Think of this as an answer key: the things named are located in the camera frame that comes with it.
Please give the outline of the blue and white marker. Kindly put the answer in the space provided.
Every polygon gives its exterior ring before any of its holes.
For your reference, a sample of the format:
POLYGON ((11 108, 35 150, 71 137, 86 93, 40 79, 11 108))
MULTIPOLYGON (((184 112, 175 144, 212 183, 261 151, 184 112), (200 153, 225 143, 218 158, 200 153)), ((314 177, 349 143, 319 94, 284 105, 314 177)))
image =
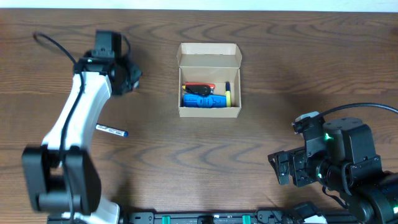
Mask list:
POLYGON ((95 129, 97 129, 99 131, 106 132, 106 133, 114 134, 114 135, 117 135, 117 136, 121 136, 121 137, 128 137, 129 136, 129 133, 127 131, 123 131, 123 130, 116 129, 116 128, 113 128, 113 127, 105 126, 105 125, 102 125, 102 124, 96 124, 95 129))

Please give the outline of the blue plastic case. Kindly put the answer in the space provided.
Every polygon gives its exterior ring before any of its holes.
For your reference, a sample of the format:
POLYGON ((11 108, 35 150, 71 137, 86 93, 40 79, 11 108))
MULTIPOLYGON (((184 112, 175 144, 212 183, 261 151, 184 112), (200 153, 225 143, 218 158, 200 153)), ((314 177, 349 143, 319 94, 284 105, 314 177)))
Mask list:
POLYGON ((184 107, 190 108, 225 108, 226 97, 221 95, 200 96, 195 94, 185 94, 183 97, 184 107))

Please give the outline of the black tape dispenser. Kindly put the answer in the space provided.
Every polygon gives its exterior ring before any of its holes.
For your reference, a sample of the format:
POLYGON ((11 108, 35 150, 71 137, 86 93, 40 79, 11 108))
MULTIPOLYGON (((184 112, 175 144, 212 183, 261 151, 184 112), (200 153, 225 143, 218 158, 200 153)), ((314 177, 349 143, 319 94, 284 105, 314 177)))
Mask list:
POLYGON ((182 87, 187 93, 200 95, 200 96, 208 96, 213 93, 213 90, 206 85, 199 85, 199 86, 183 86, 182 87))

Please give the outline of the brown cardboard box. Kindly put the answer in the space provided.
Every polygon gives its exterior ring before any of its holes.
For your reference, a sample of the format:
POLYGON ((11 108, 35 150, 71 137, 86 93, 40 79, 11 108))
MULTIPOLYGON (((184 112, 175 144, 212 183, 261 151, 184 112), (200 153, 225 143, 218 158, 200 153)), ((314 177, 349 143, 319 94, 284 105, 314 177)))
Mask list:
POLYGON ((179 88, 178 112, 181 117, 236 118, 241 111, 242 53, 237 44, 230 43, 182 43, 177 52, 179 88), (186 82, 213 83, 211 95, 225 96, 225 83, 231 86, 230 108, 184 107, 182 88, 186 82))

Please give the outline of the yellow highlighter with dark cap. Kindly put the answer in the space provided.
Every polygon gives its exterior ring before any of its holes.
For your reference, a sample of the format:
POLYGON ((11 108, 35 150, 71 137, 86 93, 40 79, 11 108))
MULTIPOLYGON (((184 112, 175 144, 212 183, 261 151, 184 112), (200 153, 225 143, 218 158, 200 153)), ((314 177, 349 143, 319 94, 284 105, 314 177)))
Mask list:
POLYGON ((230 82, 225 83, 225 97, 226 97, 226 107, 231 107, 231 86, 230 82))

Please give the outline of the red stapler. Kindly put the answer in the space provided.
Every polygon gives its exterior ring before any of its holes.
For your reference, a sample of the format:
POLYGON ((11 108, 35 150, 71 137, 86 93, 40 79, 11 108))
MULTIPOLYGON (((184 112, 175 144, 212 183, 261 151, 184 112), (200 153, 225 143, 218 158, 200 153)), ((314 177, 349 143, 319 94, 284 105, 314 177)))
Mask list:
POLYGON ((184 86, 199 86, 199 85, 206 85, 210 87, 211 90, 216 88, 215 84, 213 83, 201 83, 201 82, 186 82, 183 84, 184 86))

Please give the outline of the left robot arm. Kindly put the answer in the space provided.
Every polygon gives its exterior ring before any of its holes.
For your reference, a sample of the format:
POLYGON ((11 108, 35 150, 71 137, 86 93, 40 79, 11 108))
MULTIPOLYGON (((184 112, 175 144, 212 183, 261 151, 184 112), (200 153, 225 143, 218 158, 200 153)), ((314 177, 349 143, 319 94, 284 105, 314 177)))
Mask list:
POLYGON ((139 87, 142 72, 122 53, 125 35, 98 30, 95 46, 73 60, 73 83, 53 128, 40 146, 27 146, 22 166, 32 209, 47 223, 128 223, 129 216, 102 195, 90 158, 93 133, 105 103, 139 87))

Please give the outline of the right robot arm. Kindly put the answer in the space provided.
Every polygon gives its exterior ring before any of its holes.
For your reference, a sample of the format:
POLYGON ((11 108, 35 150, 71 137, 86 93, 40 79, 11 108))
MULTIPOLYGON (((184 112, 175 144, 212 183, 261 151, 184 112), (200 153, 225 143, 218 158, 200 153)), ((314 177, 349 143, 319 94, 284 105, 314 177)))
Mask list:
POLYGON ((314 182, 362 223, 397 223, 397 174, 382 169, 371 128, 359 118, 304 118, 294 131, 305 144, 268 156, 280 185, 314 182))

